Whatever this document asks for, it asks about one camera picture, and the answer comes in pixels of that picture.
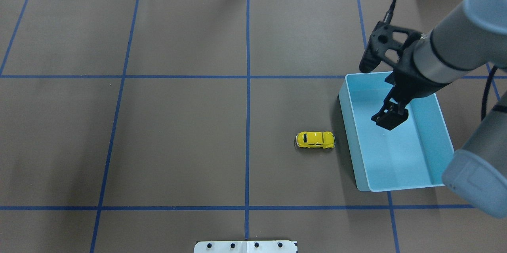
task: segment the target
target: brown table surface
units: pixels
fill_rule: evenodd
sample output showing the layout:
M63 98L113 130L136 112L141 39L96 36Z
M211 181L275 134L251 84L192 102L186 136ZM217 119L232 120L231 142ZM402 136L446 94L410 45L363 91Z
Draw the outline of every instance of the brown table surface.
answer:
M460 1L398 0L393 24ZM390 2L0 0L0 251L505 252L507 221L446 188L355 187L337 93ZM487 74L437 94L456 149ZM295 149L304 130L337 147Z

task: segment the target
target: white metal bracket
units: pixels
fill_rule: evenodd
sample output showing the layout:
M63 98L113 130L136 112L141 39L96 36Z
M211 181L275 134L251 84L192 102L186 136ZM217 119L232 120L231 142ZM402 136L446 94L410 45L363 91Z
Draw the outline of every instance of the white metal bracket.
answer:
M289 240L197 242L194 253L297 253L297 242Z

